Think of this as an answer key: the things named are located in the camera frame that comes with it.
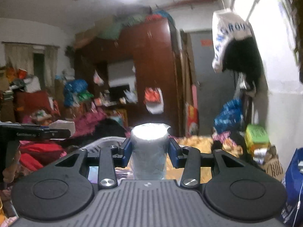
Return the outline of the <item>translucent white plastic basket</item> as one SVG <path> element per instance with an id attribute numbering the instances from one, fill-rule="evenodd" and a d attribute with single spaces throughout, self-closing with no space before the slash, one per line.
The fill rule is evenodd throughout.
<path id="1" fill-rule="evenodd" d="M 111 147 L 112 145 L 120 147 L 121 144 L 124 142 L 124 140 L 125 140 L 124 137 L 117 137 L 117 136 L 104 137 L 83 146 L 82 149 L 86 149 L 89 154 L 91 153 L 99 154 L 100 150 L 104 147 Z"/>

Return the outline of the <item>white tissue roll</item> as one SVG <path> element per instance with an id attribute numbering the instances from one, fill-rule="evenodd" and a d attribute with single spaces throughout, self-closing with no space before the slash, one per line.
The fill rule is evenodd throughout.
<path id="1" fill-rule="evenodd" d="M 136 180 L 160 180 L 166 174 L 169 146 L 167 124 L 147 123 L 131 131 L 131 168 Z"/>

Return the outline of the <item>pink floral bedding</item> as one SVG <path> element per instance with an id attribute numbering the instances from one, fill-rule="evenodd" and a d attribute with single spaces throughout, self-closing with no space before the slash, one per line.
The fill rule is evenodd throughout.
<path id="1" fill-rule="evenodd" d="M 36 154 L 51 153 L 52 156 L 59 157 L 62 150 L 54 141 L 64 139 L 50 139 L 43 141 L 19 141 L 19 147 L 15 151 L 14 158 L 10 166 L 1 168 L 1 190 L 4 190 L 8 184 L 14 181 L 15 173 L 19 167 L 19 162 L 22 154 L 26 154 L 30 159 L 22 161 L 24 167 L 31 171 L 42 167 L 41 163 L 34 158 Z"/>

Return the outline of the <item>red cloth covered furniture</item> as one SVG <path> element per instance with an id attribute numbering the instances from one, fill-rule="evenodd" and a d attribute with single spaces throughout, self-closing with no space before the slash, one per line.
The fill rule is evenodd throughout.
<path id="1" fill-rule="evenodd" d="M 14 101 L 17 122 L 49 124 L 61 117 L 57 101 L 47 91 L 17 92 Z"/>

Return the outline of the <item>brown paper burger bag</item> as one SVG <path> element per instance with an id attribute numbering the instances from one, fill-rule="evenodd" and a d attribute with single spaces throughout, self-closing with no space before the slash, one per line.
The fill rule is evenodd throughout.
<path id="1" fill-rule="evenodd" d="M 265 172 L 272 176 L 273 178 L 277 179 L 278 181 L 282 181 L 284 178 L 284 170 L 279 161 L 279 157 L 277 154 L 277 149 L 273 145 L 268 147 L 266 155 L 264 157 L 263 164 L 261 168 L 265 170 Z"/>

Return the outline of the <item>blue printed shopping bag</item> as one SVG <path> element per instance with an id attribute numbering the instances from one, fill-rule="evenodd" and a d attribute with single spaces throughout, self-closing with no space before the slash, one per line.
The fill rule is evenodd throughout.
<path id="1" fill-rule="evenodd" d="M 302 225 L 302 148 L 296 149 L 282 183 L 287 191 L 287 201 L 280 220 L 286 226 Z"/>

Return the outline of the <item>black garment on bed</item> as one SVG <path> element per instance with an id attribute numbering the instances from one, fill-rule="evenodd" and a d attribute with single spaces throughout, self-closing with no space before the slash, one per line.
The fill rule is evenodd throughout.
<path id="1" fill-rule="evenodd" d="M 254 161 L 252 155 L 248 153 L 247 145 L 244 137 L 235 131 L 225 131 L 223 133 L 214 133 L 212 135 L 213 143 L 211 145 L 211 153 L 214 150 L 224 150 L 231 155 L 249 163 L 250 165 L 261 169 L 262 168 Z"/>

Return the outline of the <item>green lidded box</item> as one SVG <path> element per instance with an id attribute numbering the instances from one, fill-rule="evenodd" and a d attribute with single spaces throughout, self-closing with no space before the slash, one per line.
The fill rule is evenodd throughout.
<path id="1" fill-rule="evenodd" d="M 255 149 L 267 148 L 270 145 L 270 140 L 265 129 L 256 124 L 249 124 L 245 131 L 245 143 L 249 152 Z"/>

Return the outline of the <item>maroon plaid blanket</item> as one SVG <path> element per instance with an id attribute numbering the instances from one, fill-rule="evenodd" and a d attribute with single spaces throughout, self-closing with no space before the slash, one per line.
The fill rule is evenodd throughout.
<path id="1" fill-rule="evenodd" d="M 76 131 L 71 138 L 92 134 L 96 126 L 107 118 L 106 113 L 102 109 L 86 112 L 74 119 Z"/>

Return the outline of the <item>blue plastic bag by door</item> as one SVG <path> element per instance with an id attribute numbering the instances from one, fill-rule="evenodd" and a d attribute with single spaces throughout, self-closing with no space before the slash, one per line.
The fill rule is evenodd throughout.
<path id="1" fill-rule="evenodd" d="M 221 112 L 214 118 L 213 127 L 217 133 L 241 131 L 243 128 L 241 99 L 233 99 L 225 103 Z"/>

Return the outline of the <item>blue bags pile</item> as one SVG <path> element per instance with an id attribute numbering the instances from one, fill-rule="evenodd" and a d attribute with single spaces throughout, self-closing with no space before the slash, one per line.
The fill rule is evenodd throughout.
<path id="1" fill-rule="evenodd" d="M 76 107 L 80 103 L 90 100 L 94 97 L 88 91 L 88 84 L 83 79 L 76 79 L 65 83 L 64 90 L 64 106 Z"/>

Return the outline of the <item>beige window curtains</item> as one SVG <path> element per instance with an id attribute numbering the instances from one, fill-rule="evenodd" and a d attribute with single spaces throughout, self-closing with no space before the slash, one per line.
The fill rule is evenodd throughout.
<path id="1" fill-rule="evenodd" d="M 14 70 L 26 70 L 34 74 L 34 54 L 38 47 L 43 47 L 44 55 L 44 85 L 53 87 L 58 66 L 59 47 L 54 45 L 39 45 L 31 43 L 2 42 L 4 45 L 5 66 Z"/>

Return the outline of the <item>red festive gift bag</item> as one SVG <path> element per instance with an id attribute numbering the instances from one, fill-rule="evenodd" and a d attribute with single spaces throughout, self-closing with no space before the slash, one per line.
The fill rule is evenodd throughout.
<path id="1" fill-rule="evenodd" d="M 199 133 L 198 109 L 186 103 L 185 136 L 190 137 Z"/>

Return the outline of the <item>small hanging pink bag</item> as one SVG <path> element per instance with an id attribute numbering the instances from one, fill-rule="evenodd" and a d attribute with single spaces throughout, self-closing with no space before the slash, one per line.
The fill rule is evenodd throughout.
<path id="1" fill-rule="evenodd" d="M 104 85 L 104 80 L 98 75 L 97 71 L 94 71 L 94 83 L 98 86 Z"/>

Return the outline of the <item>grey door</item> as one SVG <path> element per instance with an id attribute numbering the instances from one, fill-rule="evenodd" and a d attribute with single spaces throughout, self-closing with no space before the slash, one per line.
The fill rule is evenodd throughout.
<path id="1" fill-rule="evenodd" d="M 212 31 L 189 34 L 193 52 L 199 112 L 199 134 L 211 135 L 214 118 L 225 103 L 233 99 L 235 77 L 231 71 L 215 73 Z"/>

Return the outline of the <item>hanging red white bag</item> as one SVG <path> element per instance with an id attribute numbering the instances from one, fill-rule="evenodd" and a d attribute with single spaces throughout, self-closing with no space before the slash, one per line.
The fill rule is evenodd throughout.
<path id="1" fill-rule="evenodd" d="M 163 95 L 160 88 L 146 88 L 144 92 L 144 104 L 151 114 L 164 112 Z"/>

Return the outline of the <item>dark red wooden wardrobe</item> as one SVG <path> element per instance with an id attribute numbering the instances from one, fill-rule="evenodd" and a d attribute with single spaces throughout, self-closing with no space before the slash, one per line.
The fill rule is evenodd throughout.
<path id="1" fill-rule="evenodd" d="M 182 135 L 182 73 L 177 32 L 167 19 L 147 21 L 121 31 L 118 40 L 94 38 L 74 55 L 75 76 L 88 83 L 88 90 L 99 96 L 93 76 L 97 72 L 108 85 L 107 67 L 132 60 L 135 66 L 137 104 L 127 104 L 128 125 L 147 122 L 170 125 L 170 134 Z M 146 88 L 160 88 L 164 101 L 162 114 L 151 114 L 144 103 Z"/>

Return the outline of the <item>hanging white black jacket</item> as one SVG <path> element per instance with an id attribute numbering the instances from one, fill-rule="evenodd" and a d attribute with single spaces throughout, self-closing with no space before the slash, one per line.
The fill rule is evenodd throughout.
<path id="1" fill-rule="evenodd" d="M 254 97 L 261 77 L 261 58 L 246 21 L 229 9 L 213 13 L 213 70 L 239 73 L 237 91 Z"/>

